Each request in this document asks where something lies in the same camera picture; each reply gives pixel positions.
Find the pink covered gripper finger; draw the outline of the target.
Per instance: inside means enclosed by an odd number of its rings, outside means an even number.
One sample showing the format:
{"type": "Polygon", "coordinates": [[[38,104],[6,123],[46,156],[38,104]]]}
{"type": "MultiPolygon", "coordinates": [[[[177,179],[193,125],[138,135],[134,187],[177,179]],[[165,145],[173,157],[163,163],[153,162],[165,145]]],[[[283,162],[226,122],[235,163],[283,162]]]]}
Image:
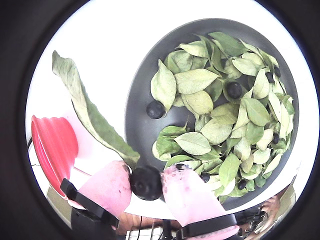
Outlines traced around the pink covered gripper finger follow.
{"type": "Polygon", "coordinates": [[[77,190],[64,178],[60,189],[71,202],[71,229],[81,240],[115,240],[119,217],[129,206],[130,170],[123,160],[108,163],[77,190]]]}
{"type": "Polygon", "coordinates": [[[227,214],[201,177],[184,164],[174,164],[161,174],[162,193],[181,225],[177,240],[238,240],[240,227],[227,214]]]}

